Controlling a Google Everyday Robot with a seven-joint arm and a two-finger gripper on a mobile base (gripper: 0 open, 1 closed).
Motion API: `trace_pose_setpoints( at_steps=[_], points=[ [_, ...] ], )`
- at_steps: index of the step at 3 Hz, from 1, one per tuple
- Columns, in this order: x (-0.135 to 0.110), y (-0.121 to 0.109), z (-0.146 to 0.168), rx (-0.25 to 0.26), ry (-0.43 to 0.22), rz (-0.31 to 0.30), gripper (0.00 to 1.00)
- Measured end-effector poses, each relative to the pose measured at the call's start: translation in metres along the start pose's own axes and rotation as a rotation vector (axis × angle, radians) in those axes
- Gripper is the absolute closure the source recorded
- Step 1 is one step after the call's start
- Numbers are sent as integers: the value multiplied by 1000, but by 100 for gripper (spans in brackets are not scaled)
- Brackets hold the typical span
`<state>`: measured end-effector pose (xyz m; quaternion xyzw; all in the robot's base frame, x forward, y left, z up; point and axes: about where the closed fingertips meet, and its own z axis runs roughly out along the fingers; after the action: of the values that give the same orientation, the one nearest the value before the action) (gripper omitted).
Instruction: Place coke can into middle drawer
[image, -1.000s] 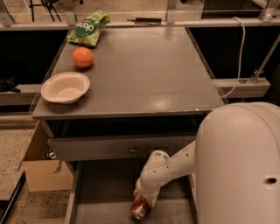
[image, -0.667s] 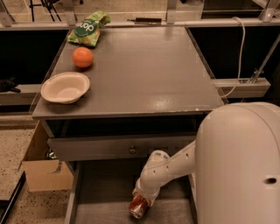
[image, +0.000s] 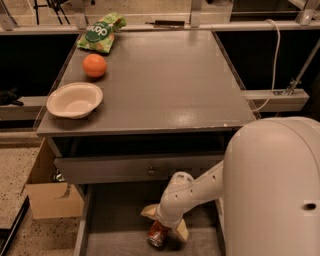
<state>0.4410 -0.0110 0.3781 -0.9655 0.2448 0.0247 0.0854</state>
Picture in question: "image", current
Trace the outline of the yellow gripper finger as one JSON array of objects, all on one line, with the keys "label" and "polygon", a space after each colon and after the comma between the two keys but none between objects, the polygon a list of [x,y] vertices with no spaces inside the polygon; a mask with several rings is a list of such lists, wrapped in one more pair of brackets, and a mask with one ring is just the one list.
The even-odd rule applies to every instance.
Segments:
[{"label": "yellow gripper finger", "polygon": [[141,215],[143,217],[147,217],[149,219],[155,220],[156,217],[156,209],[157,209],[158,205],[157,204],[151,204],[148,206],[145,206],[142,211],[141,211]]},{"label": "yellow gripper finger", "polygon": [[186,242],[188,240],[189,232],[184,219],[174,228],[174,233],[181,241]]}]

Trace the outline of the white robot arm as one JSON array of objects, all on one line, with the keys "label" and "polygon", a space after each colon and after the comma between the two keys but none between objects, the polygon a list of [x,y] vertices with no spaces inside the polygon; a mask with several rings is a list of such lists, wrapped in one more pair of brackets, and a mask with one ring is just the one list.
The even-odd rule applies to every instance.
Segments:
[{"label": "white robot arm", "polygon": [[223,201],[226,256],[320,256],[320,123],[306,117],[266,118],[242,127],[222,162],[193,178],[177,172],[159,203],[148,240],[168,233],[187,240],[192,208]]}]

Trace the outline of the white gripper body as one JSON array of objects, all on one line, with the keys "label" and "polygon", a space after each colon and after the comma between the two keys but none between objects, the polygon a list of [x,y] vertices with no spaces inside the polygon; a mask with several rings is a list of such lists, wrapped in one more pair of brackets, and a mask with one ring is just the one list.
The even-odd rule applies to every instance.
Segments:
[{"label": "white gripper body", "polygon": [[161,205],[156,207],[155,219],[165,227],[176,228],[180,224],[182,217],[182,212],[175,208],[166,209]]}]

